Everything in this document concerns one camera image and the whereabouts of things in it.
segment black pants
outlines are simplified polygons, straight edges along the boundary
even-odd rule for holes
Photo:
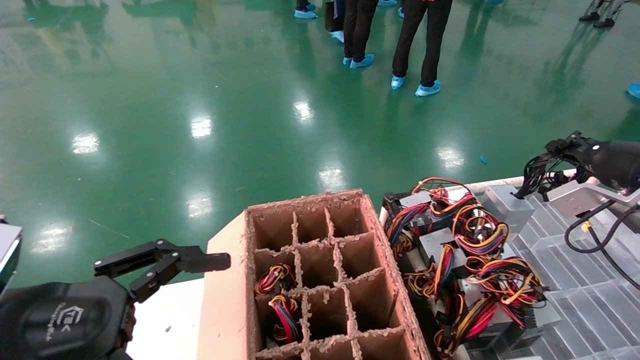
[[[422,86],[431,87],[438,79],[442,35],[447,27],[452,0],[404,0],[404,22],[394,56],[394,75],[403,78],[409,69],[409,51],[418,26],[427,13],[427,51],[422,62]]]
[[[307,5],[309,5],[309,0],[296,0],[296,10],[305,12],[307,10]]]
[[[360,62],[364,59],[371,21],[378,0],[346,0],[344,11],[344,56]]]

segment wire bundle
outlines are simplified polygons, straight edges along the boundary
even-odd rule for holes
[[[542,283],[529,264],[517,256],[506,259],[471,256],[465,266],[475,274],[467,281],[494,294],[504,312],[526,328],[526,309],[544,300]]]
[[[441,327],[433,337],[440,358],[450,359],[459,345],[483,332],[496,309],[495,298],[486,297],[478,300],[464,316],[460,314],[453,325]]]
[[[431,263],[426,270],[405,274],[403,279],[411,294],[419,298],[436,297],[438,291],[444,290],[445,285],[454,279],[452,276],[454,260],[453,247],[445,244],[437,268]]]
[[[391,221],[391,226],[387,229],[387,238],[389,239],[391,249],[393,249],[396,254],[402,252],[400,234],[403,233],[403,229],[416,215],[425,212],[428,208],[429,206],[427,204],[410,206],[409,208],[402,209],[393,221]]]
[[[456,243],[471,255],[497,255],[509,236],[509,226],[481,205],[463,206],[453,218],[451,228]]]
[[[280,323],[273,326],[273,339],[280,345],[301,341],[301,331],[297,318],[300,318],[300,307],[293,299],[282,294],[276,295],[269,301]]]
[[[258,295],[267,295],[271,292],[278,293],[280,292],[276,289],[278,284],[282,287],[281,291],[289,290],[296,285],[293,271],[289,265],[276,264],[270,267],[255,285],[255,293]]]
[[[467,192],[459,200],[451,200],[449,192],[444,185],[457,185],[467,190]],[[446,179],[443,177],[427,177],[418,182],[411,193],[417,193],[421,190],[429,192],[431,203],[429,209],[435,218],[446,218],[456,213],[457,209],[468,203],[477,203],[474,194],[465,186],[456,180]]]

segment red wire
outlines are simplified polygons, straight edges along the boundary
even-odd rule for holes
[[[284,328],[284,332],[287,335],[287,343],[292,343],[293,342],[293,332],[291,331],[291,328],[289,327],[289,323],[287,323],[287,320],[285,320],[284,315],[280,313],[280,311],[278,310],[277,306],[274,306],[274,310],[276,311],[276,314],[278,314],[278,317],[280,319],[280,322],[282,323],[282,327]]]

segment person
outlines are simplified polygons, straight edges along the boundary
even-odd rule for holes
[[[365,54],[365,50],[377,5],[378,0],[346,0],[343,65],[357,69],[373,63],[373,54]]]
[[[440,47],[444,30],[449,21],[452,0],[404,0],[404,21],[396,54],[393,62],[393,77],[391,89],[396,90],[404,84],[404,77],[409,68],[409,51],[418,26],[427,13],[427,51],[422,62],[422,76],[420,85],[415,91],[417,97],[437,94],[441,89],[438,80],[438,62],[440,61]]]
[[[581,22],[595,21],[593,24],[594,28],[613,28],[616,24],[616,22],[613,21],[613,17],[622,10],[622,4],[628,3],[629,1],[630,0],[593,0],[584,15],[578,20]],[[607,13],[607,17],[603,21],[600,21],[600,14],[598,12],[604,3],[612,4],[609,7],[609,11],[605,10],[603,12],[603,15],[605,12]]]
[[[317,19],[318,15],[314,13],[316,4],[310,3],[308,0],[296,0],[296,11],[294,17],[299,19]]]

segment leg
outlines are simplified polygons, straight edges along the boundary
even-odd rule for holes
[[[427,51],[422,62],[422,86],[431,87],[438,79],[438,62],[444,29],[449,21],[452,0],[429,3],[427,11]]]
[[[602,0],[593,0],[591,4],[589,4],[587,11],[584,13],[583,16],[580,17],[579,20],[580,21],[600,20],[600,14],[598,14],[598,10],[600,9],[603,3],[604,1]]]
[[[346,0],[344,7],[344,57],[353,57],[353,35],[356,30],[358,17],[358,2],[360,0]]]
[[[424,18],[424,12],[427,11],[426,2],[422,0],[404,0],[404,21],[400,37],[396,45],[396,54],[394,55],[393,72],[394,76],[403,78],[409,69],[409,51],[415,37],[418,26]]]
[[[360,0],[358,2],[358,18],[356,29],[353,33],[353,61],[360,62],[364,59],[367,41],[371,34],[371,22],[376,13],[376,0]]]
[[[313,12],[316,8],[315,4],[311,4],[308,0],[296,0],[296,11],[293,16],[299,19],[316,19],[318,15]]]

